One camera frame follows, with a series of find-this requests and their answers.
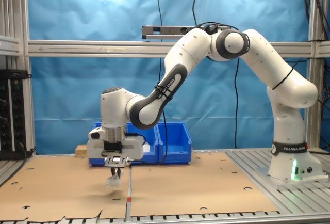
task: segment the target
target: blue plastic storage bin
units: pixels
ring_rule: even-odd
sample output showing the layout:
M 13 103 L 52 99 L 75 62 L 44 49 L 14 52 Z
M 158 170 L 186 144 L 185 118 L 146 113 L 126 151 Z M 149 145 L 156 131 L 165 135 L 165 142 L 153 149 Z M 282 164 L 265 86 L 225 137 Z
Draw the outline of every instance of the blue plastic storage bin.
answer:
M 93 129 L 101 127 L 100 122 L 96 122 L 93 126 Z M 158 154 L 159 154 L 159 131 L 158 127 L 154 126 L 152 129 L 149 130 L 141 130 L 135 127 L 130 122 L 126 126 L 126 131 L 128 133 L 138 133 L 141 135 L 144 135 L 146 138 L 146 141 L 150 145 L 150 153 L 144 153 L 143 158 L 141 161 L 148 162 L 150 164 L 156 164 L 158 163 Z M 89 164 L 91 166 L 104 166 L 104 159 L 103 158 L 90 158 Z M 142 164 L 141 162 L 133 162 L 132 164 Z
M 163 122 L 158 123 L 160 134 L 158 161 L 163 162 L 166 153 L 166 133 Z M 164 164 L 187 164 L 191 161 L 191 138 L 183 122 L 166 123 L 168 152 Z

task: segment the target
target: cardboard sheet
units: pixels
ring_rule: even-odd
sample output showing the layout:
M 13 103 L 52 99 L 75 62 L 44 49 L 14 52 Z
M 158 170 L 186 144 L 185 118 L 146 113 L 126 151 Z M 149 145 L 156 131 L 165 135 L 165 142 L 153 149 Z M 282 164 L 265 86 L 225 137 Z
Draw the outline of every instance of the cardboard sheet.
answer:
M 122 185 L 114 190 L 105 187 L 110 169 L 89 168 L 86 158 L 34 158 L 0 187 L 0 221 L 51 222 L 94 218 L 100 212 L 100 218 L 124 218 L 128 174 L 125 168 Z
M 133 166 L 131 216 L 277 211 L 224 153 L 193 154 L 190 165 Z

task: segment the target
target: metal grating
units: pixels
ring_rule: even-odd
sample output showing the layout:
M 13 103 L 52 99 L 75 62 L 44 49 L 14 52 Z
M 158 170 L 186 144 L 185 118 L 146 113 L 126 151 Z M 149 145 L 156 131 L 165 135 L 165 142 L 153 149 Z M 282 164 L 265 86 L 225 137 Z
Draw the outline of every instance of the metal grating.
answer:
M 205 215 L 166 215 L 166 216 L 130 216 L 130 202 L 127 203 L 126 218 L 100 219 L 63 219 L 49 224 L 95 224 L 95 223 L 167 223 L 167 222 L 209 222 L 209 223 L 325 223 L 330 222 L 330 182 L 302 185 L 285 185 L 275 190 L 256 173 L 260 167 L 269 167 L 271 161 L 270 149 L 234 149 L 234 150 L 200 150 L 194 153 L 225 152 L 256 184 L 259 189 L 278 207 L 278 212 L 255 213 L 218 213 Z M 315 154 L 322 164 L 330 166 L 330 156 Z M 0 180 L 3 171 L 20 163 L 17 161 L 0 162 Z M 128 196 L 131 196 L 129 181 Z M 25 221 L 6 221 L 0 224 L 27 224 Z

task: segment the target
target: blue backdrop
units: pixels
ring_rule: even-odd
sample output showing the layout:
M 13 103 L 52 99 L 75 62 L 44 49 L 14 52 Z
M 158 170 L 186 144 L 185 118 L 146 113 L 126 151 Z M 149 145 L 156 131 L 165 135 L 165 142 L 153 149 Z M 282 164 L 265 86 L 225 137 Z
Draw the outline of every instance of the blue backdrop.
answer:
M 194 25 L 193 0 L 160 0 L 163 25 Z M 28 0 L 31 39 L 140 41 L 142 25 L 160 25 L 157 0 Z M 196 0 L 198 23 L 253 28 L 269 41 L 306 41 L 303 0 Z M 233 148 L 237 61 L 204 59 L 166 106 L 183 121 L 194 149 Z M 32 58 L 37 152 L 72 153 L 100 121 L 100 94 L 111 86 L 149 95 L 156 58 Z M 305 76 L 306 63 L 297 66 Z M 273 117 L 266 85 L 241 61 L 239 148 L 270 147 Z

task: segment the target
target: black control box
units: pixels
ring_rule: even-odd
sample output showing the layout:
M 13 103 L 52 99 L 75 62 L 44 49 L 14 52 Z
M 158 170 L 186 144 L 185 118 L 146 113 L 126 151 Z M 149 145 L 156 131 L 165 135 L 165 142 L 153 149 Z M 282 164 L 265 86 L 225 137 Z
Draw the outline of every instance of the black control box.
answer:
M 26 71 L 0 70 L 0 75 L 0 160 L 31 157 L 32 151 L 26 150 L 23 96 Z

